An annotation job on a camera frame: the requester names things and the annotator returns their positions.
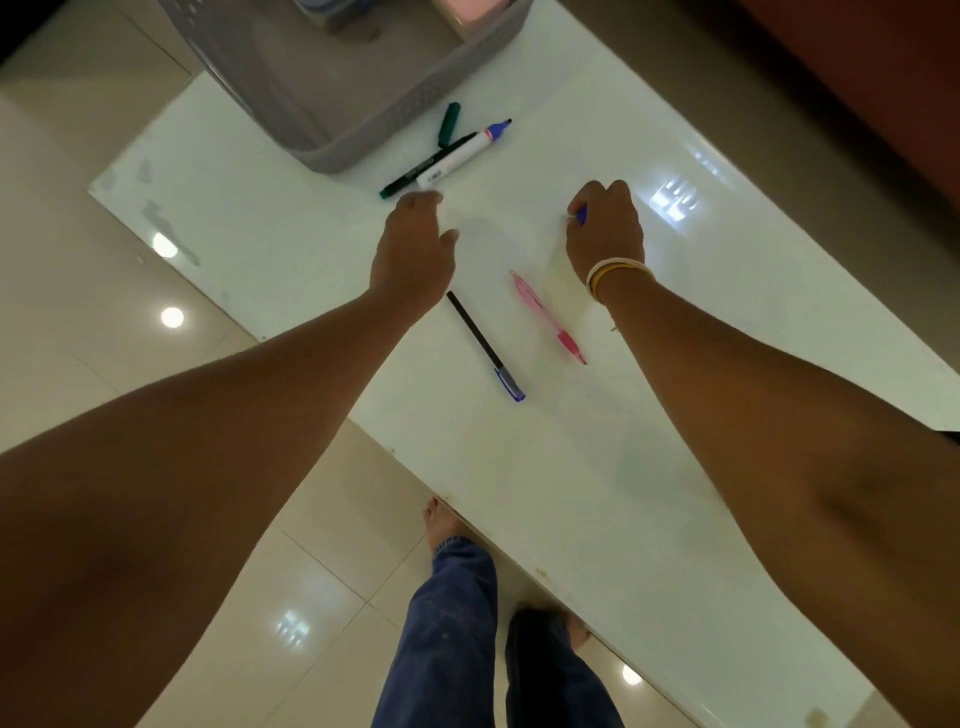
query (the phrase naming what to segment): bracelet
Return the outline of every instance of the bracelet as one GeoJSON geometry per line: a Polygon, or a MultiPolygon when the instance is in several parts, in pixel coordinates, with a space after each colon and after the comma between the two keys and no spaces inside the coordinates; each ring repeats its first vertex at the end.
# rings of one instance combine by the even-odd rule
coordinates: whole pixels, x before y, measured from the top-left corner
{"type": "Polygon", "coordinates": [[[600,280],[610,271],[619,270],[621,268],[632,268],[635,271],[642,271],[650,276],[650,278],[653,280],[657,279],[657,277],[654,276],[654,272],[639,260],[633,260],[632,258],[628,257],[610,257],[606,260],[601,260],[590,269],[590,272],[587,275],[587,291],[589,291],[590,295],[595,301],[602,303],[602,301],[597,298],[597,286],[600,284],[600,280]]]}

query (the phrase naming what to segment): tile floor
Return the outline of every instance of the tile floor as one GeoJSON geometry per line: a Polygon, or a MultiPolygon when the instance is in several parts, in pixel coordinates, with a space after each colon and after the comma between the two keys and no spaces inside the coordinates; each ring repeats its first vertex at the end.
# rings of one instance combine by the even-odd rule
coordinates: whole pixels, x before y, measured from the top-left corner
{"type": "MultiPolygon", "coordinates": [[[[713,37],[690,2],[565,2],[960,369],[952,213],[931,207],[922,186],[904,192],[878,177],[713,37]]],[[[85,193],[198,69],[155,0],[70,0],[0,66],[0,449],[252,344],[85,193]],[[159,323],[167,305],[185,312],[183,327],[159,323]]],[[[142,725],[368,725],[407,601],[428,573],[428,495],[347,423],[142,725]]],[[[504,614],[543,598],[498,563],[504,614]]],[[[631,728],[690,725],[650,686],[628,685],[602,644],[584,655],[631,728]]],[[[501,659],[501,725],[504,688],[501,659]]],[[[888,720],[874,700],[857,728],[888,720]]]]}

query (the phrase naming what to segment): hand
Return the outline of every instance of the hand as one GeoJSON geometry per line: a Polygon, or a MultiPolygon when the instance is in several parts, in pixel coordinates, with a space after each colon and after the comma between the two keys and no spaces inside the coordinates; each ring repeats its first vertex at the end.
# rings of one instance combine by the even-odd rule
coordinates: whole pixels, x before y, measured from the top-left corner
{"type": "Polygon", "coordinates": [[[584,207],[588,214],[583,226],[575,217],[566,224],[566,254],[584,284],[601,260],[628,257],[645,262],[643,228],[626,182],[617,180],[610,189],[600,182],[587,182],[566,211],[576,215],[584,207]]]}
{"type": "Polygon", "coordinates": [[[439,192],[411,192],[397,201],[373,258],[370,289],[396,305],[409,306],[417,318],[444,297],[456,263],[458,231],[440,235],[439,192]]]}

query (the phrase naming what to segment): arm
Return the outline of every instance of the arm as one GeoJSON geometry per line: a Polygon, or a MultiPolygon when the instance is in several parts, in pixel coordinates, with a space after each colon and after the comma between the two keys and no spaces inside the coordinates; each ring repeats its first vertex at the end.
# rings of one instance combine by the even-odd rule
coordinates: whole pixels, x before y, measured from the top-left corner
{"type": "MultiPolygon", "coordinates": [[[[568,228],[584,279],[643,260],[626,183],[568,228]]],[[[654,392],[784,593],[913,724],[960,716],[960,448],[637,270],[599,283],[654,392]]]]}
{"type": "Polygon", "coordinates": [[[387,221],[360,298],[0,456],[0,724],[133,726],[406,330],[457,233],[387,221]]]}

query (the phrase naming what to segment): jeans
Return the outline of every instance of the jeans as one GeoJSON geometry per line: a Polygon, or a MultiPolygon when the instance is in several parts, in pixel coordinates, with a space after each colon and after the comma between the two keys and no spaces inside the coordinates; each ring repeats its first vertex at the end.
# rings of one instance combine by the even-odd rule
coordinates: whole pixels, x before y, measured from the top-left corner
{"type": "MultiPolygon", "coordinates": [[[[372,728],[493,728],[496,569],[462,536],[443,542],[410,602],[372,728]]],[[[623,728],[560,619],[517,612],[507,640],[510,728],[623,728]]]]}

